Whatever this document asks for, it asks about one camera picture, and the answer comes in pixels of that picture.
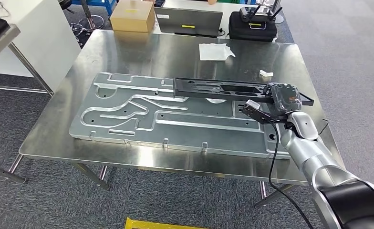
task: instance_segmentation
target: white tissue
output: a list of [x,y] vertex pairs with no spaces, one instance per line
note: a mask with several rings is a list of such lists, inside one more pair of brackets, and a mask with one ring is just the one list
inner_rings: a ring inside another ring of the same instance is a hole
[[202,61],[224,61],[228,56],[235,57],[226,44],[199,44],[199,48]]

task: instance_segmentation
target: small white object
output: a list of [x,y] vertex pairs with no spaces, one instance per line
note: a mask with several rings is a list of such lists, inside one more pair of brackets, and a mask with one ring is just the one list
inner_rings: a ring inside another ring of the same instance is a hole
[[263,71],[263,70],[260,70],[259,75],[260,75],[261,77],[273,77],[273,76],[274,76],[274,73],[267,73],[267,72],[265,72],[265,71]]
[[226,44],[199,44],[200,60],[224,61],[229,56],[236,57]]
[[166,15],[166,14],[157,14],[156,15],[157,18],[163,18],[163,19],[169,19],[169,15]]
[[249,99],[247,102],[246,102],[247,105],[251,106],[251,107],[254,107],[256,109],[259,109],[260,108],[260,104],[258,104],[257,102]]

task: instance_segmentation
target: yellow sticker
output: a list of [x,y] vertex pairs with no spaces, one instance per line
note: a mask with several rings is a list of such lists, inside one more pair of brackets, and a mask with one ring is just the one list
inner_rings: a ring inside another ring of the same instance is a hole
[[178,226],[164,223],[151,223],[138,220],[132,220],[126,218],[124,229],[205,229],[205,228],[195,228],[187,226]]
[[137,11],[138,11],[137,9],[125,9],[125,12],[127,13],[135,13]]

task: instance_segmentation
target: metal plate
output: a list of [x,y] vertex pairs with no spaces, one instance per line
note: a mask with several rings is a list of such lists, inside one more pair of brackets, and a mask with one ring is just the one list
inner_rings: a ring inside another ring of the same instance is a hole
[[[173,79],[100,73],[69,134],[131,146],[272,157],[274,130],[241,113],[244,103],[174,97]],[[278,158],[289,155],[279,151]]]

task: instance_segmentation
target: metal table frame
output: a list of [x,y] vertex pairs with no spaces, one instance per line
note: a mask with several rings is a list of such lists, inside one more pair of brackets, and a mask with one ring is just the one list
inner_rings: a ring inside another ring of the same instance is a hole
[[[0,90],[43,93],[43,94],[49,94],[50,96],[53,96],[52,89],[47,85],[47,83],[43,80],[40,74],[34,69],[31,63],[25,58],[25,56],[20,52],[19,48],[14,44],[13,40],[19,34],[20,34],[20,30],[17,28],[17,26],[14,24],[10,24],[10,28],[3,35],[0,36],[0,52],[4,48],[8,47],[14,53],[14,55],[16,55],[16,57],[21,61],[21,63],[27,68],[27,70],[31,73],[31,75],[33,75],[34,78],[37,79],[38,82],[40,82],[44,90],[32,89],[32,88],[21,88],[21,87],[10,87],[10,86],[0,86]],[[5,171],[4,169],[0,168],[0,176],[6,179],[11,179],[19,183],[26,183],[27,179],[14,174],[22,158],[23,156],[18,154],[8,171]]]
[[[229,57],[225,62],[200,61],[199,43],[226,43],[236,58]],[[296,85],[314,99],[314,106],[303,110],[314,119],[317,128],[325,126],[321,104],[295,44],[96,30],[19,153],[33,159],[69,162],[106,190],[109,189],[103,181],[106,166],[256,180],[262,182],[264,199],[256,204],[260,208],[281,196],[279,193],[266,196],[265,193],[264,182],[268,182],[270,158],[131,146],[127,141],[125,144],[104,143],[74,139],[69,135],[73,117],[93,78],[100,72],[161,78],[260,81],[257,77],[259,70],[274,72],[273,81]],[[329,127],[321,137],[333,157],[343,166]],[[98,176],[85,164],[103,165],[103,169]],[[271,179],[285,184],[282,187],[285,191],[297,185],[307,185],[305,177],[291,159],[276,160]]]

